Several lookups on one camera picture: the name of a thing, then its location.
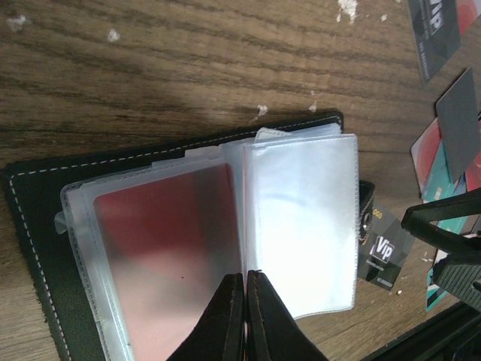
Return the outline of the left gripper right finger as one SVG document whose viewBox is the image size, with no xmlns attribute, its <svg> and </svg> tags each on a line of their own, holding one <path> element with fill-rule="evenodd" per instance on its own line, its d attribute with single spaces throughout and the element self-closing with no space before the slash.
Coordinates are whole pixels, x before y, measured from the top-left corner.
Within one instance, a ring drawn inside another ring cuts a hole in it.
<svg viewBox="0 0 481 361">
<path fill-rule="evenodd" d="M 266 274 L 247 275 L 247 359 L 326 360 L 300 330 Z"/>
</svg>

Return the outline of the white card red circle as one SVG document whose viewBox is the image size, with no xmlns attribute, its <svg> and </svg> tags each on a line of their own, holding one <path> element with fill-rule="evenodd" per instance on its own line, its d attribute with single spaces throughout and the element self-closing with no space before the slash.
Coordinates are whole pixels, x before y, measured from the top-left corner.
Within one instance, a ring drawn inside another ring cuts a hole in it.
<svg viewBox="0 0 481 361">
<path fill-rule="evenodd" d="M 437 118 L 419 136 L 410 152 L 422 201 L 438 200 L 446 186 L 446 160 Z"/>
</svg>

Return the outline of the black leather card holder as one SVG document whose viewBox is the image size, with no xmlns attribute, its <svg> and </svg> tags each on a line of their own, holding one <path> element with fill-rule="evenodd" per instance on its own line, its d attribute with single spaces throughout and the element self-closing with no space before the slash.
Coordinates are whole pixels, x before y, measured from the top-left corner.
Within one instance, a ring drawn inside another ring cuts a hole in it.
<svg viewBox="0 0 481 361">
<path fill-rule="evenodd" d="M 225 275 L 267 275 L 297 324 L 354 305 L 361 220 L 343 115 L 250 126 L 2 174 L 62 360 L 170 360 Z"/>
</svg>

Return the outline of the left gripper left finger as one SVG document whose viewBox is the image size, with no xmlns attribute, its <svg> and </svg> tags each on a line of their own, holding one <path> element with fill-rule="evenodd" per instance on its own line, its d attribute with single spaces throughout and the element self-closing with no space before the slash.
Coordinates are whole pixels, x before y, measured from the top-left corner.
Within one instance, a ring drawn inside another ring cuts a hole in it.
<svg viewBox="0 0 481 361">
<path fill-rule="evenodd" d="M 198 323 L 170 360 L 244 359 L 244 280 L 225 275 Z"/>
</svg>

